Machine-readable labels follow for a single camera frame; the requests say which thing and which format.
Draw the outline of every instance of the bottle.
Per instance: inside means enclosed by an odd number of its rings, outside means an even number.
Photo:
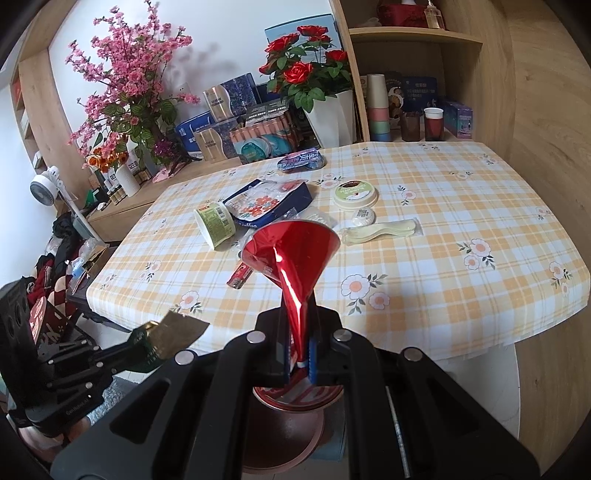
[[[425,17],[427,17],[427,25],[429,28],[440,28],[445,30],[445,25],[443,23],[443,16],[441,15],[441,10],[439,10],[431,0],[428,0],[429,5],[425,9]]]

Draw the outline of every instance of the checkered tablecloth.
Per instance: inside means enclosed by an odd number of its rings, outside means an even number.
[[[417,218],[423,234],[341,246],[316,286],[318,304],[375,346],[414,345],[433,359],[468,355],[536,335],[587,305],[590,277],[556,217],[482,144],[366,143],[323,151],[304,178],[312,205],[339,225],[338,180],[370,181],[378,222]],[[236,238],[211,251],[193,209],[255,178],[285,179],[268,160],[171,186],[135,225],[88,289],[90,307],[127,328],[174,309],[211,325],[193,347],[222,348],[251,330],[281,292],[261,274],[226,285],[239,264]]]

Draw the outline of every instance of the white floor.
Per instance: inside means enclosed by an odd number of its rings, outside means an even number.
[[[128,333],[81,318],[78,325],[92,336],[101,348],[127,340]],[[469,359],[456,358],[437,362],[476,401],[515,437],[519,436],[519,373],[515,346],[495,347],[487,353]],[[119,374],[140,383],[148,374],[122,372]],[[277,475],[248,475],[251,480],[345,480],[349,478],[347,459],[342,462],[307,460],[292,470]]]

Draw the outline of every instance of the metal bolt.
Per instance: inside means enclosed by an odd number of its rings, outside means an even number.
[[[348,342],[353,338],[353,334],[350,330],[341,328],[333,333],[333,337],[337,342]]]
[[[407,348],[404,351],[404,358],[411,362],[418,362],[421,358],[423,358],[423,352],[412,346],[411,348]]]
[[[195,359],[195,354],[190,350],[181,350],[174,356],[174,361],[179,365],[188,365]]]
[[[266,338],[267,336],[265,335],[265,333],[260,330],[253,330],[249,332],[246,336],[248,343],[262,343],[265,341]]]

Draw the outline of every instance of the red bag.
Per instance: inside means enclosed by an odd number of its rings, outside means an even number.
[[[383,27],[428,28],[424,5],[389,4],[378,6],[378,18]]]

